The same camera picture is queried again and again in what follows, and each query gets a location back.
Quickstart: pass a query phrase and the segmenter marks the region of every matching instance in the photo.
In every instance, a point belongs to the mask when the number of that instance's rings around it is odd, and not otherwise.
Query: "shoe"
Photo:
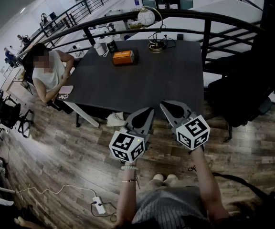
[[[177,180],[178,180],[178,178],[177,178],[176,175],[170,174],[170,175],[168,175],[168,177],[167,177],[167,179],[164,181],[164,183],[165,183],[168,179],[177,179]]]
[[[125,121],[120,119],[117,114],[112,113],[107,118],[107,126],[123,126]]]
[[[163,175],[161,174],[156,174],[154,177],[153,177],[153,180],[159,180],[159,181],[162,181],[164,180],[164,177]]]

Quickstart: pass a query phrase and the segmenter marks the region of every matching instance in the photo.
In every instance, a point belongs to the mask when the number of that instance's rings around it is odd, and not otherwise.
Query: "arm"
[[[70,75],[70,71],[74,65],[75,58],[67,53],[60,51],[60,50],[56,50],[56,51],[59,54],[61,61],[66,63],[65,72],[64,72],[63,76],[68,77]]]
[[[42,100],[42,102],[47,103],[48,101],[52,100],[60,91],[60,88],[64,86],[67,79],[60,79],[59,84],[52,90],[46,92],[45,85],[42,81],[37,78],[33,78],[34,86],[36,87],[37,93]]]
[[[212,221],[229,217],[229,213],[222,205],[222,198],[218,184],[209,168],[201,147],[191,153],[198,177],[201,199]]]
[[[136,179],[135,174],[135,170],[125,170],[123,181]],[[131,222],[133,220],[136,214],[136,205],[136,183],[122,182],[116,209],[116,223],[118,226],[123,225],[126,221]]]

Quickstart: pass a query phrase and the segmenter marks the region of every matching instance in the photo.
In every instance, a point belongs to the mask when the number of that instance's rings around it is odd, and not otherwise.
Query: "white sleeveless top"
[[[65,66],[62,63],[57,51],[50,51],[49,56],[50,64],[53,66],[53,72],[45,73],[44,68],[34,68],[32,73],[32,78],[36,78],[43,82],[46,90],[55,88],[59,84],[60,78],[65,71]]]

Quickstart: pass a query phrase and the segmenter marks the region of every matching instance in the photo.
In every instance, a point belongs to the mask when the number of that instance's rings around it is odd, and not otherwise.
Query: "power strip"
[[[105,214],[106,210],[105,210],[104,205],[102,204],[102,201],[101,201],[100,197],[94,197],[93,202],[95,204],[95,207],[96,207],[98,213],[99,214]]]

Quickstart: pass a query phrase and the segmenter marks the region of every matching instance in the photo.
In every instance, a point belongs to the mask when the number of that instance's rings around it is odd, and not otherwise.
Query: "wooden floor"
[[[30,138],[24,139],[16,131],[4,133],[0,155],[9,158],[9,182],[19,191],[36,187],[39,191],[49,188],[59,191],[63,184],[91,188],[103,202],[115,206],[120,190],[122,172],[119,161],[110,157],[108,144],[118,128],[94,128],[86,121],[75,126],[74,113],[67,115],[44,106],[37,96],[30,98],[35,110]],[[212,109],[204,103],[204,116]],[[275,106],[271,111],[233,130],[228,136],[227,123],[222,117],[208,121],[210,139],[205,145],[205,155],[212,171],[239,176],[266,193],[275,191]],[[171,138],[171,130],[165,120],[155,120],[150,147],[137,161],[138,178],[143,185],[156,173],[176,174],[179,179],[195,176],[188,171],[193,161],[187,149]],[[247,187],[223,178],[217,178],[223,203],[232,212],[236,201],[254,198]],[[109,218],[93,217],[90,203],[93,194],[73,187],[65,187],[60,194],[35,190],[15,196],[17,206],[34,206],[36,216],[48,227],[108,228]]]

